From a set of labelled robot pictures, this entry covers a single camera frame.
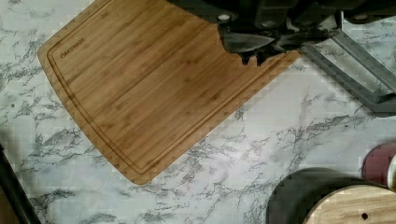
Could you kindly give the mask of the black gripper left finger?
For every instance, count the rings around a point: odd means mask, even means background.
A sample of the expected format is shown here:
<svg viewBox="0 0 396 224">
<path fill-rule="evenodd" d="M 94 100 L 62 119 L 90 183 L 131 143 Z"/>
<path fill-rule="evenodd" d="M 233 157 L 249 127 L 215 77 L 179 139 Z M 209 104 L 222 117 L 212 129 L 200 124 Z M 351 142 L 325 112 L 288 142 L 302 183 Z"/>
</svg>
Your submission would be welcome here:
<svg viewBox="0 0 396 224">
<path fill-rule="evenodd" d="M 222 46 L 229 53 L 259 51 L 276 40 L 276 33 L 271 31 L 241 33 L 222 28 L 218 31 Z"/>
</svg>

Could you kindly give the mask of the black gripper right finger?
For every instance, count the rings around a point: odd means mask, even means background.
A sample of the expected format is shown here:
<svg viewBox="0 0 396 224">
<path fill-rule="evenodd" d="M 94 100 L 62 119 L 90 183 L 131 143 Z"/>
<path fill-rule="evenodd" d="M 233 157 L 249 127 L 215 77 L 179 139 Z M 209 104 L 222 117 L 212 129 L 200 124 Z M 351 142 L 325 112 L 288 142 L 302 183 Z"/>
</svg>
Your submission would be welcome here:
<svg viewBox="0 0 396 224">
<path fill-rule="evenodd" d="M 276 46 L 284 51 L 299 49 L 305 45 L 313 45 L 332 38 L 340 33 L 336 30 L 309 30 L 306 32 L 297 32 L 290 35 L 282 35 L 277 41 Z"/>
</svg>

